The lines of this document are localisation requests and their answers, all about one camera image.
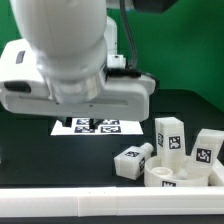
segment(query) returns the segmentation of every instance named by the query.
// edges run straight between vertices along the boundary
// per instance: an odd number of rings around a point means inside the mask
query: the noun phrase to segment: white block
[[[224,140],[224,131],[202,129],[186,166],[188,173],[209,176]]]
[[[161,165],[178,172],[185,157],[184,123],[177,118],[157,118],[156,143],[157,155]]]
[[[140,148],[130,147],[114,158],[118,176],[136,180],[144,172],[145,162],[151,157],[153,146],[145,143]]]
[[[77,189],[1,189],[0,217],[78,216]]]
[[[223,214],[220,187],[118,188],[117,215]]]
[[[79,217],[114,216],[117,214],[116,187],[80,189],[78,205]]]

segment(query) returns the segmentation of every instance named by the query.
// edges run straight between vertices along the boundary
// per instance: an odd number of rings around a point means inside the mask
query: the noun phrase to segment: white paper sheet
[[[105,120],[98,129],[89,129],[88,118],[73,118],[72,127],[63,127],[60,121],[55,123],[51,135],[142,135],[139,122]]]

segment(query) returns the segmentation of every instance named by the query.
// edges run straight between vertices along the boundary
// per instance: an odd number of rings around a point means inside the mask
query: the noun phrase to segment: white container
[[[175,117],[167,117],[155,119],[155,124],[161,165],[177,173],[185,158],[184,123]]]
[[[159,167],[161,159],[158,156],[147,160],[145,164],[145,186],[146,187],[204,187],[208,186],[208,177],[200,174],[189,174],[187,178],[173,175],[172,171],[165,167]],[[164,175],[155,171],[163,168]]]

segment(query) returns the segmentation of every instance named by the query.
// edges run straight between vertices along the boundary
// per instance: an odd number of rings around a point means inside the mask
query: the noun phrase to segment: toppled white block
[[[157,155],[161,165],[177,173],[185,158],[184,123],[175,117],[156,118]]]
[[[145,162],[151,157],[153,146],[145,143],[140,148],[130,147],[114,158],[118,176],[136,180],[144,172]]]
[[[224,131],[202,129],[198,134],[190,160],[185,164],[187,173],[209,176],[224,140]]]

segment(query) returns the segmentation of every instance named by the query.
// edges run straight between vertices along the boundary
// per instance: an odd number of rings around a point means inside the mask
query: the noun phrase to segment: white cylinder
[[[147,161],[149,158],[151,158],[154,147],[150,143],[146,142],[139,148],[139,150],[145,155],[145,160]]]

